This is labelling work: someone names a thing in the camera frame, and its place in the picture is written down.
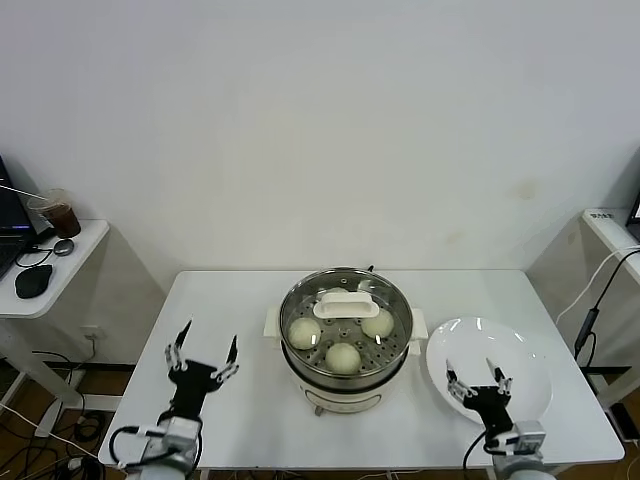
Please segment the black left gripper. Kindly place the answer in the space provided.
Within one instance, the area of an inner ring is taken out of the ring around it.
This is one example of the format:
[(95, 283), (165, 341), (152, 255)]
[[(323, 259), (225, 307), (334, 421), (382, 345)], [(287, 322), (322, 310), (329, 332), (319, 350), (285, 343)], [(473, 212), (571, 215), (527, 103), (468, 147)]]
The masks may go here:
[(219, 390), (239, 370), (238, 337), (233, 337), (226, 363), (221, 369), (197, 361), (185, 360), (182, 356), (182, 346), (192, 321), (193, 318), (190, 318), (175, 340), (166, 346), (164, 355), (170, 371), (168, 378), (176, 387), (170, 401), (170, 416), (197, 420), (200, 418), (206, 396)]

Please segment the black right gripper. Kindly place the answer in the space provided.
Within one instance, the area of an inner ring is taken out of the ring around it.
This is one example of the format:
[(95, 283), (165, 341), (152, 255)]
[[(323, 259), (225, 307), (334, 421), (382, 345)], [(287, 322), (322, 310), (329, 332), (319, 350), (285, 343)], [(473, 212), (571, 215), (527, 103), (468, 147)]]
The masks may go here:
[(507, 411), (513, 379), (491, 359), (487, 358), (486, 363), (497, 386), (469, 387), (459, 380), (452, 363), (446, 360), (447, 391), (458, 403), (480, 416), (487, 434), (502, 434), (513, 428)]

